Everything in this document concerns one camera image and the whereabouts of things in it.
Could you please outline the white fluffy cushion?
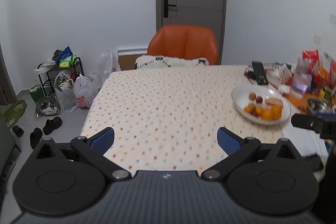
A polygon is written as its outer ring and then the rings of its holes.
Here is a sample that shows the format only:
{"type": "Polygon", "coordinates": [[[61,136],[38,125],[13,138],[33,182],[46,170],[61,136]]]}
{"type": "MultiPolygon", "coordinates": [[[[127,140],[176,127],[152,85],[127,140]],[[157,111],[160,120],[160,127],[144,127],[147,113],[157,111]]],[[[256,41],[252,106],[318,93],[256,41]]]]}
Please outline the white fluffy cushion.
{"type": "Polygon", "coordinates": [[[171,67],[197,67],[208,66],[206,58],[192,60],[180,59],[177,57],[142,55],[135,61],[135,69],[157,69],[171,67]]]}

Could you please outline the clear bag on floor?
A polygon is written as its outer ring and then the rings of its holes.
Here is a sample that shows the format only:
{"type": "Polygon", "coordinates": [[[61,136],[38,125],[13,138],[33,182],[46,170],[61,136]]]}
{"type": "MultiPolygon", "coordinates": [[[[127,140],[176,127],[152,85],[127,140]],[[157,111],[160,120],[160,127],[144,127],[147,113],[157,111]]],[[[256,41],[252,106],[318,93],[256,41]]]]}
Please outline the clear bag on floor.
{"type": "Polygon", "coordinates": [[[37,113],[43,116],[55,116],[60,114],[61,107],[56,96],[41,98],[37,104],[37,113]]]}

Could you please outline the green-brown round fruit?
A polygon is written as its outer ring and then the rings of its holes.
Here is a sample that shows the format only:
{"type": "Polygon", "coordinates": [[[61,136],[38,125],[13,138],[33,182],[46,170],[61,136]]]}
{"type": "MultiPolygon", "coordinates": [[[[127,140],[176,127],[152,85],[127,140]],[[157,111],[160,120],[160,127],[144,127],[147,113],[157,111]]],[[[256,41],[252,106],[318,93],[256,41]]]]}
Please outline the green-brown round fruit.
{"type": "Polygon", "coordinates": [[[254,92],[250,92],[250,94],[248,95],[249,100],[255,100],[256,99],[256,94],[254,92]]]}

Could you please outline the large orange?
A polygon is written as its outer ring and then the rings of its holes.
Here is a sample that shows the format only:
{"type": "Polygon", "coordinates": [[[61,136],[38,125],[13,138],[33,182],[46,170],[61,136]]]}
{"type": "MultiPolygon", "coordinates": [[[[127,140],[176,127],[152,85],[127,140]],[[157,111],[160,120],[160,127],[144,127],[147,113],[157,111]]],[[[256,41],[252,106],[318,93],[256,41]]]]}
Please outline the large orange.
{"type": "Polygon", "coordinates": [[[271,107],[272,114],[273,114],[273,120],[279,120],[282,116],[282,106],[274,104],[271,107]]]}
{"type": "Polygon", "coordinates": [[[266,121],[272,121],[273,120],[272,109],[263,109],[261,112],[261,118],[266,121]]]}

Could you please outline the peeled pomelo segment back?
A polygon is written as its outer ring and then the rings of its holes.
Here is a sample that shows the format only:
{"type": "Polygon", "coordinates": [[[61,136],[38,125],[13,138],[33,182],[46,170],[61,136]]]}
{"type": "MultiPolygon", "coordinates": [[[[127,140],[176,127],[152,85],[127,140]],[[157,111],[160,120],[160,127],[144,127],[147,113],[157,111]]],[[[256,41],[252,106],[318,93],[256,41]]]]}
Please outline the peeled pomelo segment back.
{"type": "Polygon", "coordinates": [[[280,106],[280,107],[283,107],[282,99],[280,99],[280,98],[276,98],[276,97],[269,97],[269,98],[267,98],[267,99],[265,100],[265,103],[266,103],[267,105],[271,105],[271,106],[273,106],[273,105],[278,105],[278,106],[280,106]]]}

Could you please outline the red jujube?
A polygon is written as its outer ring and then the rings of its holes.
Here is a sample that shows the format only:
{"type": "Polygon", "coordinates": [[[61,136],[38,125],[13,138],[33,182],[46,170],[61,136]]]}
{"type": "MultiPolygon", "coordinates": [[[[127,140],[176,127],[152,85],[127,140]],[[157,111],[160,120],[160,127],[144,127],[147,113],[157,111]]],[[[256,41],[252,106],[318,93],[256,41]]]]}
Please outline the red jujube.
{"type": "Polygon", "coordinates": [[[255,111],[252,112],[252,115],[255,116],[255,117],[258,117],[258,116],[259,116],[255,111]]]}
{"type": "Polygon", "coordinates": [[[263,102],[263,98],[261,96],[257,96],[255,99],[256,103],[262,103],[263,102]]]}

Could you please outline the black smartphone on stand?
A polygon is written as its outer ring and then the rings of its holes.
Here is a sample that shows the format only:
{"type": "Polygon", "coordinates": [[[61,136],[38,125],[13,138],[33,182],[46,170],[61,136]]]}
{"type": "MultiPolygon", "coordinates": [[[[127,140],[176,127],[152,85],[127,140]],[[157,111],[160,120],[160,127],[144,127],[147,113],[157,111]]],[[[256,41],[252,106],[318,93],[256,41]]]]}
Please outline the black smartphone on stand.
{"type": "Polygon", "coordinates": [[[268,79],[262,62],[252,61],[252,68],[258,85],[268,85],[268,79]]]}

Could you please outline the black shoe left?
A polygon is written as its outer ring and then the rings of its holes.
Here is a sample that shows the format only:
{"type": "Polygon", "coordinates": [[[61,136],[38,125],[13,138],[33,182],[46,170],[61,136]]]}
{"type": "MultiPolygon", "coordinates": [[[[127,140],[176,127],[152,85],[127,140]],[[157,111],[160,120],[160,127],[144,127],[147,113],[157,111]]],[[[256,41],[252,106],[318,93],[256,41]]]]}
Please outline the black shoe left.
{"type": "Polygon", "coordinates": [[[38,143],[42,139],[42,136],[43,136],[43,132],[38,127],[34,128],[33,132],[30,133],[30,146],[32,149],[35,149],[35,147],[38,145],[38,143]]]}

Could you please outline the white bag with peels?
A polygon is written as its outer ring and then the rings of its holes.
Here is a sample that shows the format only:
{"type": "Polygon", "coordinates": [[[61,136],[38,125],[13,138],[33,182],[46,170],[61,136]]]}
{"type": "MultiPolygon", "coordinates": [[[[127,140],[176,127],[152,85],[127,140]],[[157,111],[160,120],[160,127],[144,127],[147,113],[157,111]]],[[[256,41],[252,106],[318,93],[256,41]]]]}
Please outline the white bag with peels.
{"type": "Polygon", "coordinates": [[[273,63],[272,68],[266,72],[266,77],[268,83],[279,87],[286,85],[293,77],[293,73],[286,63],[273,63]]]}

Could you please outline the small orange kumquat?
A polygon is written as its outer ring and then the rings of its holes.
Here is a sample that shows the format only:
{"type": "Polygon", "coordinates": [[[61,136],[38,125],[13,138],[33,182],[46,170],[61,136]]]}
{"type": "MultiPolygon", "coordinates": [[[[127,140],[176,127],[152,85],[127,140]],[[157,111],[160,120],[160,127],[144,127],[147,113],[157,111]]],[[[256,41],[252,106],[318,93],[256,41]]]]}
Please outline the small orange kumquat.
{"type": "Polygon", "coordinates": [[[244,108],[244,111],[247,113],[252,114],[253,112],[255,112],[256,110],[256,106],[255,105],[248,105],[244,108]]]}
{"type": "Polygon", "coordinates": [[[263,112],[263,108],[262,107],[256,107],[256,113],[258,114],[258,115],[261,115],[262,114],[262,112],[263,112]]]}

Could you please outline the white shopping bag red print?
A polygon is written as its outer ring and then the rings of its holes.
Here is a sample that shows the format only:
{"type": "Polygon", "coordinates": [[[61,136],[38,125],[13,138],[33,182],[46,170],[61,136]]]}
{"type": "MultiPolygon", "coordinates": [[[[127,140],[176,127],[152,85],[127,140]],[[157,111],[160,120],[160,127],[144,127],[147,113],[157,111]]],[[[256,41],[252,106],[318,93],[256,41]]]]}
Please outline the white shopping bag red print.
{"type": "Polygon", "coordinates": [[[76,97],[78,107],[90,108],[94,98],[98,94],[98,89],[89,78],[79,74],[74,82],[73,92],[76,97]]]}

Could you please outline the white plate with blue rim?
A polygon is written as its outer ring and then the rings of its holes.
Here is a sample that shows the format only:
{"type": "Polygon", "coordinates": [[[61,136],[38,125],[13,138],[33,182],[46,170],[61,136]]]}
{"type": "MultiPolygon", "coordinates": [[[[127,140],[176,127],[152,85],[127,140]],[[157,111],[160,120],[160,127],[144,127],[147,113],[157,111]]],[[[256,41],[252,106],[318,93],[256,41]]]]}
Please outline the white plate with blue rim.
{"type": "Polygon", "coordinates": [[[233,88],[231,92],[231,97],[234,106],[239,111],[239,113],[253,123],[273,126],[276,124],[284,123],[291,117],[291,108],[288,101],[270,88],[266,88],[260,85],[239,85],[233,88]],[[261,96],[263,98],[263,102],[256,103],[255,100],[249,100],[248,95],[250,94],[250,92],[254,92],[256,94],[256,97],[261,96]],[[248,105],[255,105],[256,107],[262,107],[263,109],[271,109],[272,106],[265,103],[265,100],[269,97],[282,99],[282,116],[279,120],[266,121],[261,118],[261,115],[255,117],[252,114],[244,111],[244,108],[248,105]]]}

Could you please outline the blue package on shelf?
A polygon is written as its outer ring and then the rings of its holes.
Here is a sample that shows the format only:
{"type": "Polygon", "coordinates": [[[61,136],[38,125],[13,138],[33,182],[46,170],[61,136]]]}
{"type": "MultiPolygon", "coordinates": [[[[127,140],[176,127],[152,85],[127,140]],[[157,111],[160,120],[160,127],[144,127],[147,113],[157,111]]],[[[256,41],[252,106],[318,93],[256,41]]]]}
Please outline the blue package on shelf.
{"type": "Polygon", "coordinates": [[[70,49],[70,47],[66,47],[64,50],[56,50],[54,52],[54,56],[53,56],[53,61],[55,61],[56,63],[60,63],[61,60],[65,60],[66,58],[72,56],[73,53],[70,49]]]}

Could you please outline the black metal shelf rack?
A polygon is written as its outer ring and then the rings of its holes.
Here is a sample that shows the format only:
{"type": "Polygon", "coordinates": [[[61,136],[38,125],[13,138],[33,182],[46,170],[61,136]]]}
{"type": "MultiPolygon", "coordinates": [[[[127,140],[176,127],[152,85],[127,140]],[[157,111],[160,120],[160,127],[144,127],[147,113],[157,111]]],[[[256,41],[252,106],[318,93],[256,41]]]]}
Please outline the black metal shelf rack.
{"type": "Polygon", "coordinates": [[[59,65],[44,67],[39,64],[35,73],[38,76],[38,84],[41,86],[45,96],[55,95],[54,84],[59,83],[59,79],[68,77],[75,80],[78,74],[84,75],[83,65],[80,57],[76,57],[73,64],[68,68],[61,68],[59,65]]]}

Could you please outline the white paper towel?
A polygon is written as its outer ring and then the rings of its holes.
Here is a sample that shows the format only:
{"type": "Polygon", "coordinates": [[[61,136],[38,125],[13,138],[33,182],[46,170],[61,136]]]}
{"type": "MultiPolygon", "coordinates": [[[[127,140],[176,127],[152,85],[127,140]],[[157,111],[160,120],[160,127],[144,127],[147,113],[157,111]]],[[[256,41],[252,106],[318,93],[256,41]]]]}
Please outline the white paper towel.
{"type": "Polygon", "coordinates": [[[302,157],[318,155],[327,157],[325,142],[313,131],[293,127],[290,122],[281,125],[282,134],[296,147],[302,157]]]}

